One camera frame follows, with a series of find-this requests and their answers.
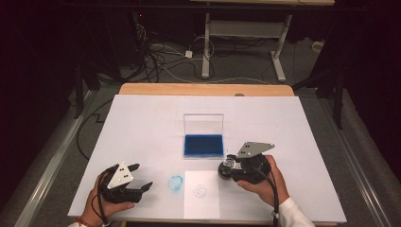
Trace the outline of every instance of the white paper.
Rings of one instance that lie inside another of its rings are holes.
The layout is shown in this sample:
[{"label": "white paper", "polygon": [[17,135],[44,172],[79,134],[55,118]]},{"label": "white paper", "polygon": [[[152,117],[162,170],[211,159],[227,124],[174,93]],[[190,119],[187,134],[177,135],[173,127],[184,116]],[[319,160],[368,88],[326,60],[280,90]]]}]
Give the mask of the white paper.
[{"label": "white paper", "polygon": [[220,217],[217,171],[185,171],[183,218]]}]

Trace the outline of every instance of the hand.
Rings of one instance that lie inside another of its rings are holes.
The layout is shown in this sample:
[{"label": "hand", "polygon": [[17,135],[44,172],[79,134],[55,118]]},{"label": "hand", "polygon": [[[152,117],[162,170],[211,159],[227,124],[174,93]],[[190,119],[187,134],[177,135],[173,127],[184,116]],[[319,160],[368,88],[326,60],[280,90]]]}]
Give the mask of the hand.
[{"label": "hand", "polygon": [[[278,169],[273,156],[266,155],[265,157],[271,166],[271,173],[274,175],[277,187],[278,202],[279,204],[281,204],[289,198],[286,182],[284,181],[283,174],[281,173],[280,169]],[[269,178],[273,182],[271,173],[269,174]],[[274,193],[267,180],[258,184],[252,184],[246,181],[239,180],[236,184],[247,191],[256,193],[262,201],[269,204],[270,206],[274,206]]]},{"label": "hand", "polygon": [[104,215],[109,217],[117,212],[131,209],[134,206],[133,202],[126,201],[118,204],[114,204],[108,201],[105,201],[100,193],[97,194],[97,182],[100,176],[97,176],[95,186],[89,193],[88,199],[86,201],[85,209],[83,210],[82,216],[80,217],[83,221],[89,224],[92,227],[99,226],[103,223],[101,218],[95,213],[94,209],[98,214],[100,214],[99,206],[97,203],[97,198],[94,199],[96,195],[101,197]]}]

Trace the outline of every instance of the clear plastic box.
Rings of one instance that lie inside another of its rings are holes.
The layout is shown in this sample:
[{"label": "clear plastic box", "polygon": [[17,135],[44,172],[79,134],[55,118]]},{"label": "clear plastic box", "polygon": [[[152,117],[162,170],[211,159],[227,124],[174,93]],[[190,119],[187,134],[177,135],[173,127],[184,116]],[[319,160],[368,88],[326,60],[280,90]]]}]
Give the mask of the clear plastic box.
[{"label": "clear plastic box", "polygon": [[220,158],[224,156],[224,114],[183,115],[185,158]]}]

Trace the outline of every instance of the person's right hand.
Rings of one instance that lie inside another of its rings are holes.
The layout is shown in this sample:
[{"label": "person's right hand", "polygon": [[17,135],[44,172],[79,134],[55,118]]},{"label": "person's right hand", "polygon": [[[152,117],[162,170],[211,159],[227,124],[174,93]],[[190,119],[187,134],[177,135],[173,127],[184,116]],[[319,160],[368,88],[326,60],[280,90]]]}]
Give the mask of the person's right hand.
[{"label": "person's right hand", "polygon": [[[281,204],[289,198],[289,194],[287,192],[287,187],[286,187],[286,182],[284,181],[283,174],[281,173],[280,169],[277,167],[277,164],[275,163],[273,156],[265,155],[265,157],[270,164],[271,173],[274,175],[274,179],[275,179],[276,187],[277,187],[277,193],[278,193],[278,201],[279,201],[279,204]],[[269,178],[273,182],[271,173],[269,174]],[[267,203],[271,206],[274,206],[274,193],[267,180],[265,180],[261,183],[258,183],[258,184],[252,184],[252,183],[248,183],[243,180],[239,180],[236,184],[238,184],[238,186],[244,188],[247,191],[256,193],[262,201],[264,201],[265,203]]]}]

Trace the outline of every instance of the table leg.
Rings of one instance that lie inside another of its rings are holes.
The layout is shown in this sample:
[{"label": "table leg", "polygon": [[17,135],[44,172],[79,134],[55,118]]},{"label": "table leg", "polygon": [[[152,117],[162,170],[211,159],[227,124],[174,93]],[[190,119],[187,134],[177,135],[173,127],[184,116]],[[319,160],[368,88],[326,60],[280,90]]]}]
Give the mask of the table leg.
[{"label": "table leg", "polygon": [[286,21],[281,29],[280,37],[278,40],[278,46],[276,51],[271,51],[271,60],[273,61],[274,69],[276,71],[277,78],[280,82],[286,81],[286,76],[284,75],[283,67],[280,63],[280,53],[283,48],[284,42],[286,41],[287,32],[289,29],[289,23],[291,22],[292,15],[286,17]]},{"label": "table leg", "polygon": [[210,61],[210,53],[209,53],[209,38],[210,38],[210,13],[206,13],[206,19],[204,23],[204,50],[203,50],[203,61],[201,67],[201,76],[204,79],[209,78],[209,61]]}]

